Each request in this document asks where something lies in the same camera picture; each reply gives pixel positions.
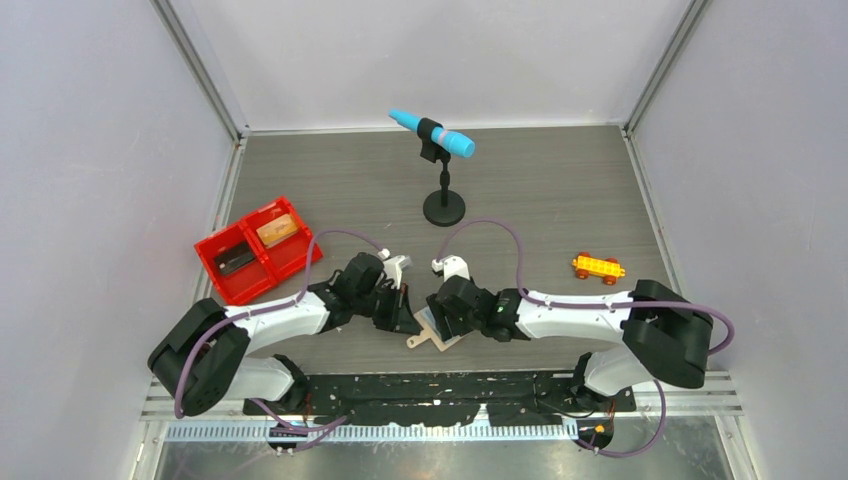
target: toy car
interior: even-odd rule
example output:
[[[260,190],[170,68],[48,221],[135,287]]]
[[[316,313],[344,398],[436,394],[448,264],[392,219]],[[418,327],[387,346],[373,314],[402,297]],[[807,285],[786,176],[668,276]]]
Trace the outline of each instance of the toy car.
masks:
[[[571,261],[574,266],[574,274],[577,278],[585,280],[589,275],[601,277],[605,285],[615,285],[615,282],[624,276],[624,268],[614,258],[600,260],[592,258],[588,252],[580,252]]]

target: white backdrop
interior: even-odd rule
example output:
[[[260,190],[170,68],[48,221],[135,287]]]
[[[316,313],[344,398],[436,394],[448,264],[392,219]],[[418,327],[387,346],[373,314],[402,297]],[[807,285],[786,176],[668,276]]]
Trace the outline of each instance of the white backdrop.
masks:
[[[253,130],[620,123],[689,4],[187,1]]]
[[[0,478],[126,478],[232,144],[148,1],[3,5]]]
[[[763,478],[845,478],[848,3],[712,2],[637,127],[693,302],[736,322],[729,368]]]

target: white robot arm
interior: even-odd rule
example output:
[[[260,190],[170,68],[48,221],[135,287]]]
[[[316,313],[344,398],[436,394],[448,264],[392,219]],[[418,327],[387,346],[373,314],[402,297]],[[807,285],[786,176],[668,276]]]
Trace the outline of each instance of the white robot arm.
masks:
[[[558,296],[528,291],[522,296],[517,289],[493,294],[478,287],[460,257],[434,261],[432,267],[444,277],[439,292],[427,298],[440,332],[455,336],[479,330],[501,342],[568,336],[616,344],[608,351],[583,355],[575,368],[572,391],[578,403],[589,409],[626,387],[654,378],[683,388],[699,388],[704,383],[712,332],[709,316],[623,307],[634,301],[686,301],[658,282],[640,280],[633,291],[610,295]],[[575,308],[553,308],[549,306],[552,303],[574,304]]]
[[[402,272],[411,265],[404,255],[382,261],[360,253],[345,270],[310,285],[296,303],[296,295],[241,307],[221,307],[211,298],[200,300],[156,347],[148,367],[176,396],[180,374],[199,337],[222,320],[239,316],[210,338],[191,365],[182,411],[199,415],[222,399],[245,398],[278,402],[295,410],[308,393],[305,376],[297,366],[279,355],[264,359],[245,356],[288,338],[341,327],[353,315],[370,317],[381,330],[419,333],[402,282]]]

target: gray wooden tabletop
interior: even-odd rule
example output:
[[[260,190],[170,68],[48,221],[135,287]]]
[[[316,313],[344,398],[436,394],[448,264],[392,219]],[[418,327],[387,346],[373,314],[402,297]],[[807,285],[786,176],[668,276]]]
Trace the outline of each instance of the gray wooden tabletop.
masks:
[[[524,283],[556,294],[604,294],[633,287],[639,278],[667,283],[645,205],[616,127],[487,129],[466,132],[477,144],[471,159],[450,162],[451,189],[463,196],[466,219],[497,217],[524,242]],[[450,228],[430,225],[424,198],[439,187],[440,164],[420,157],[409,132],[254,136],[247,144],[230,221],[286,196],[317,232],[355,229],[393,254],[412,257],[404,273],[413,311],[438,290],[430,271]],[[344,268],[366,243],[328,235],[325,258],[312,282]],[[578,280],[572,258],[588,251],[615,257],[627,276],[615,287],[597,277]],[[516,247],[498,227],[474,225],[460,233],[448,253],[462,256],[481,287],[496,292],[515,286]],[[255,300],[295,293],[303,274]],[[498,343],[474,332],[446,352],[429,343],[415,349],[406,337],[376,330],[355,317],[341,332],[297,337],[259,350],[288,355],[306,373],[573,368],[577,357],[607,345],[573,338]]]

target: red plastic box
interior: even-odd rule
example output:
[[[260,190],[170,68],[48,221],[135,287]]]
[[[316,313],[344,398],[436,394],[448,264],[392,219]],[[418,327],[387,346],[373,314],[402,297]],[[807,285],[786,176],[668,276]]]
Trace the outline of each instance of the red plastic box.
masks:
[[[285,214],[291,215],[298,226],[297,232],[270,248],[265,247],[256,229]],[[305,268],[306,251],[312,237],[312,230],[303,223],[291,203],[286,197],[280,197],[196,243],[194,249],[221,297],[230,305],[244,305]],[[256,260],[229,275],[221,274],[214,258],[244,241]],[[312,263],[323,256],[315,245]]]

